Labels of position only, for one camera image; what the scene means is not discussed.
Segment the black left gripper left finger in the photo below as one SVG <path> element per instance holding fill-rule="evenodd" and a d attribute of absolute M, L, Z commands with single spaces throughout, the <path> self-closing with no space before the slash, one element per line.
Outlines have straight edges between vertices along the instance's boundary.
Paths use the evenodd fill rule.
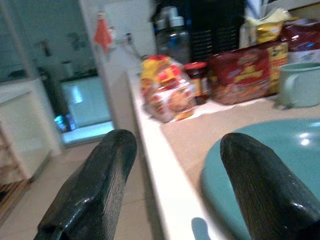
<path fill-rule="evenodd" d="M 36 240 L 112 240 L 137 155 L 126 129 L 107 133 L 70 175 L 37 226 Z"/>

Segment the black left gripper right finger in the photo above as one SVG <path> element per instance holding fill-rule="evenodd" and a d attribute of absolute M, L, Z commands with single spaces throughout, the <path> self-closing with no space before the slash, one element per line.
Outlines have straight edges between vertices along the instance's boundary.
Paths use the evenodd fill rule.
<path fill-rule="evenodd" d="M 272 148 L 233 132 L 220 156 L 253 240 L 320 238 L 320 201 Z"/>

